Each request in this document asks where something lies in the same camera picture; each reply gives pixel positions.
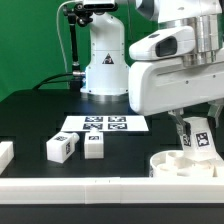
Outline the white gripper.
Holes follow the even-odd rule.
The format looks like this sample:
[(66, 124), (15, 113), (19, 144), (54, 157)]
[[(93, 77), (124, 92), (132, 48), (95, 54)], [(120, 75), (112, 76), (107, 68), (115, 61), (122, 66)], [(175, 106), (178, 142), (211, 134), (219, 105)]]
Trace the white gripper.
[(207, 65), (186, 67), (183, 57), (196, 46), (189, 26), (161, 29), (132, 44), (129, 103), (141, 115), (169, 111), (179, 136), (190, 135), (183, 107), (209, 102), (208, 120), (215, 128), (224, 108), (224, 48)]

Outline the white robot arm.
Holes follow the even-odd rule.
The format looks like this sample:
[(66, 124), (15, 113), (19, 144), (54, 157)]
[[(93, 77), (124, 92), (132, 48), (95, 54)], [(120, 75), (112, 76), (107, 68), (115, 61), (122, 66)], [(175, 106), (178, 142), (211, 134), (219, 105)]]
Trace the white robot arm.
[(222, 0), (135, 0), (136, 10), (158, 30), (129, 47), (123, 25), (108, 11), (115, 0), (84, 0), (93, 14), (91, 61), (81, 92), (97, 99), (127, 95), (144, 116), (224, 98)]

